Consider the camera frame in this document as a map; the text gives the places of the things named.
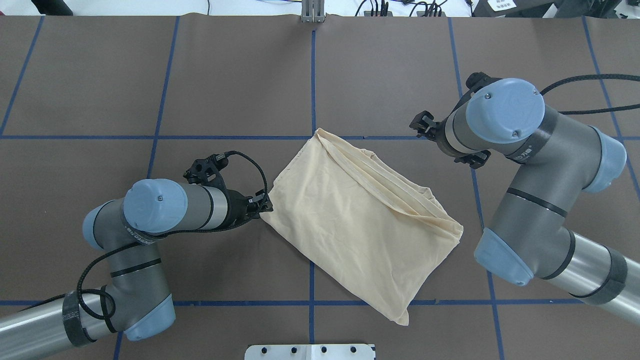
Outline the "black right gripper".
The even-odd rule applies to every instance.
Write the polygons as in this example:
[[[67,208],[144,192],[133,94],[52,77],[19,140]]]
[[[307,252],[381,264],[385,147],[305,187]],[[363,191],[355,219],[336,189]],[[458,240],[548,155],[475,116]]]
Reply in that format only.
[[[448,157],[457,157],[458,151],[453,148],[447,139],[446,125],[448,118],[435,121],[435,117],[429,111],[421,111],[409,123],[409,128],[416,132],[416,137],[435,141],[439,150]]]

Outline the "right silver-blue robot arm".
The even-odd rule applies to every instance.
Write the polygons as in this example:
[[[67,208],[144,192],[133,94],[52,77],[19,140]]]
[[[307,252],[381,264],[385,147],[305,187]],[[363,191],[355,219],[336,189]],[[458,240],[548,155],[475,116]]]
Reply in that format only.
[[[416,136],[455,162],[478,169],[491,152],[519,168],[474,258],[516,286],[539,278],[586,305],[639,323],[639,264],[564,226],[582,193],[598,193],[627,162],[624,145],[594,126],[546,104],[548,88],[476,72],[450,114],[414,116]]]

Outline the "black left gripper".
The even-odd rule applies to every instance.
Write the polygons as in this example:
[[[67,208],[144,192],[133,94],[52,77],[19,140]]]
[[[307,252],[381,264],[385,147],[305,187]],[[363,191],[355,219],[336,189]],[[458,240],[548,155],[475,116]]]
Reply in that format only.
[[[265,190],[259,190],[254,196],[245,196],[238,191],[227,189],[227,215],[225,230],[235,229],[254,219],[260,219],[261,214],[274,211],[274,205]]]

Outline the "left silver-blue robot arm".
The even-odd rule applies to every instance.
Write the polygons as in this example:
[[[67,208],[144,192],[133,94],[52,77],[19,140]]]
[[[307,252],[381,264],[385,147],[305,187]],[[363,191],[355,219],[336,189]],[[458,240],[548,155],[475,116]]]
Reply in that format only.
[[[271,210],[267,189],[244,196],[222,185],[135,182],[86,215],[83,236],[103,255],[75,288],[1,319],[1,358],[38,360],[114,333],[140,341],[167,330],[176,315],[158,242],[232,230]]]

